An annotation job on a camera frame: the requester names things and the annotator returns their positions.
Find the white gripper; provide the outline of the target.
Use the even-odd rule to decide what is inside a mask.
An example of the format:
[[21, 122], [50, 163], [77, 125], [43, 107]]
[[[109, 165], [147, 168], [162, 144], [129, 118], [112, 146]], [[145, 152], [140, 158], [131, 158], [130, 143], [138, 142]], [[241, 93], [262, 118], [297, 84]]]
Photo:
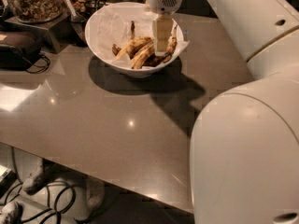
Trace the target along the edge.
[[170, 15], [178, 11], [182, 0], [146, 0], [149, 10], [159, 15], [152, 22], [155, 54], [162, 56], [166, 52], [168, 39], [172, 32], [173, 20]]

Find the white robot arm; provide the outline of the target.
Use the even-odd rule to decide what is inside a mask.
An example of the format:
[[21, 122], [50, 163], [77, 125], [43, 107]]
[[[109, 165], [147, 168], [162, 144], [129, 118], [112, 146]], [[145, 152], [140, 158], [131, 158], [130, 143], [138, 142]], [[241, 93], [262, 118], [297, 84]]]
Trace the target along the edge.
[[254, 79], [194, 123], [195, 224], [298, 224], [298, 12], [286, 0], [207, 1]]

